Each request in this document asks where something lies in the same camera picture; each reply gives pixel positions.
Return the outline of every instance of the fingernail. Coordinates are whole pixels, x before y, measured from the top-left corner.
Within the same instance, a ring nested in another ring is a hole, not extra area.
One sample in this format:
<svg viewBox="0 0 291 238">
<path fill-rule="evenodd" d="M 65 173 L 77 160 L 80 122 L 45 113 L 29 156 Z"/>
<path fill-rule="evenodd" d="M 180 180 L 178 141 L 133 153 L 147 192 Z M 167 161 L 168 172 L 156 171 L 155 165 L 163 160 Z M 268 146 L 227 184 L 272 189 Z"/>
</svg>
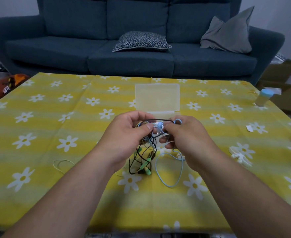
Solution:
<svg viewBox="0 0 291 238">
<path fill-rule="evenodd" d="M 149 123 L 146 125 L 148 127 L 149 130 L 153 129 L 153 124 Z"/>
</svg>

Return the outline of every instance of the person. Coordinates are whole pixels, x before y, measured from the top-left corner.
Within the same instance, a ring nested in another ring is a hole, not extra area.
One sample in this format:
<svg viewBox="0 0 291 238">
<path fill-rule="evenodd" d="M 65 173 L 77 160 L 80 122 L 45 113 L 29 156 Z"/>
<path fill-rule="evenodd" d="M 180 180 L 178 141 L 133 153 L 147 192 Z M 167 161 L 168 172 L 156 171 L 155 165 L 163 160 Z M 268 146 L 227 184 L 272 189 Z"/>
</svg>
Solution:
<svg viewBox="0 0 291 238">
<path fill-rule="evenodd" d="M 116 116 L 98 144 L 3 237 L 83 237 L 108 180 L 153 130 L 151 123 L 134 127 L 153 118 L 141 111 Z M 182 124 L 164 124 L 174 140 L 166 148 L 182 152 L 189 167 L 203 178 L 235 235 L 290 238 L 291 206 L 222 152 L 197 119 L 175 119 Z"/>
</svg>

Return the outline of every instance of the cardboard box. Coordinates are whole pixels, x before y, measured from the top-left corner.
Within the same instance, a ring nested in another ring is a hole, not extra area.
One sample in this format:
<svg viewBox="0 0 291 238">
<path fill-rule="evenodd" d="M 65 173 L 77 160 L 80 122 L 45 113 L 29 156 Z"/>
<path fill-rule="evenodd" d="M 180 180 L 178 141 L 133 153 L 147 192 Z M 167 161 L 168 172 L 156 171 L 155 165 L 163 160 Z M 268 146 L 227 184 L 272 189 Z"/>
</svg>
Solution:
<svg viewBox="0 0 291 238">
<path fill-rule="evenodd" d="M 285 83 L 291 76 L 291 59 L 281 64 L 269 64 L 260 80 Z"/>
<path fill-rule="evenodd" d="M 270 100 L 278 108 L 282 110 L 291 111 L 291 84 L 260 80 L 256 85 L 256 88 L 258 90 L 261 90 L 264 87 L 281 88 L 282 94 L 281 95 L 275 94 L 272 96 Z"/>
</svg>

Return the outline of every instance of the black and white fabric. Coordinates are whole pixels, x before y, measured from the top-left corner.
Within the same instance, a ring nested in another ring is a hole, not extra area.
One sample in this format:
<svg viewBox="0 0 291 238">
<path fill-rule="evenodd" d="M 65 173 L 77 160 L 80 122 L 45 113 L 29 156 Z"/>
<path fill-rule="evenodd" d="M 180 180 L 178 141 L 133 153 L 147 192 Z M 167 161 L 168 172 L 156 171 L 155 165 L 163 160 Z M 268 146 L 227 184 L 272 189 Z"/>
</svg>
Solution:
<svg viewBox="0 0 291 238">
<path fill-rule="evenodd" d="M 127 49 L 166 51 L 171 47 L 162 35 L 151 32 L 131 31 L 119 38 L 112 51 L 118 52 Z"/>
</svg>

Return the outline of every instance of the left hand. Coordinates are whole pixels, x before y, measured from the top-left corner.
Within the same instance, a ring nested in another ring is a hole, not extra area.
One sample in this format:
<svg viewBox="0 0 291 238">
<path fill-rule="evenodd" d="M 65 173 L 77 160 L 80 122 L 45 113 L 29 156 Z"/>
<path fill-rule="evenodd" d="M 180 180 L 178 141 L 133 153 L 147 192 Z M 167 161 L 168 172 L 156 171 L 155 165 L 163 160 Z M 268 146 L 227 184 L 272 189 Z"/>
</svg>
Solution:
<svg viewBox="0 0 291 238">
<path fill-rule="evenodd" d="M 151 123 L 135 128 L 140 121 L 146 119 L 154 119 L 154 116 L 142 111 L 131 111 L 116 116 L 93 149 L 103 154 L 103 158 L 110 162 L 114 172 L 124 166 L 125 161 L 138 147 L 139 141 L 153 130 Z"/>
</svg>

